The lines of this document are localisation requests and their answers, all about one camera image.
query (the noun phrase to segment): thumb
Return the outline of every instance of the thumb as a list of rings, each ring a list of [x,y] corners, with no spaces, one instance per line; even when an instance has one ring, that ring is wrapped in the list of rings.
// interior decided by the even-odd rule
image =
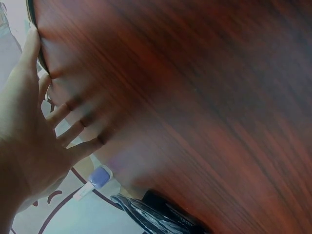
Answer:
[[[37,113],[38,106],[37,57],[39,50],[38,32],[36,29],[30,29],[20,60],[12,70],[0,96],[4,106],[14,113],[19,110],[28,115],[30,119]]]
[[[40,50],[40,38],[35,27],[29,29],[23,53],[19,62],[25,66],[34,68],[37,64],[37,58]]]

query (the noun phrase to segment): fingernail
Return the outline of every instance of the fingernail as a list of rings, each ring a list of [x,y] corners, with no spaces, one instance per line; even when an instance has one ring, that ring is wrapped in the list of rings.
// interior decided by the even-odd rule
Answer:
[[[34,32],[34,31],[37,31],[37,28],[35,27],[35,25],[33,25],[32,23],[30,24],[30,28],[28,30],[28,34]]]

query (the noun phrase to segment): hand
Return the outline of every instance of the hand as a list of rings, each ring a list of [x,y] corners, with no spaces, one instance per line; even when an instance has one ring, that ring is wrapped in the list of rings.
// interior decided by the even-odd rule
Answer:
[[[64,104],[44,118],[40,107],[51,79],[48,75],[38,79],[39,50],[39,35],[33,29],[0,94],[0,162],[5,162],[13,173],[2,176],[15,178],[12,183],[19,187],[23,208],[52,193],[71,167],[102,146],[95,138],[66,149],[84,129],[80,121],[55,136],[54,128],[70,110]]]

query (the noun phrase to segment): wrist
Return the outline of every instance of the wrist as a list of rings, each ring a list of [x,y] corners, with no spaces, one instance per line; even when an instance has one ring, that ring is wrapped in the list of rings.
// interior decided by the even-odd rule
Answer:
[[[21,180],[20,174],[9,147],[0,143],[0,200],[7,201],[4,208],[13,214],[27,198],[27,185]]]

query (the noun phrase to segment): wooden surface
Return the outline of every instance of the wooden surface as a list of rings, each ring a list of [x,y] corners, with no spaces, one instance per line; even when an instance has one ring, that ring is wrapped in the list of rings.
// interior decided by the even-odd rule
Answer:
[[[34,6],[51,97],[124,186],[216,233],[311,233],[310,0]]]

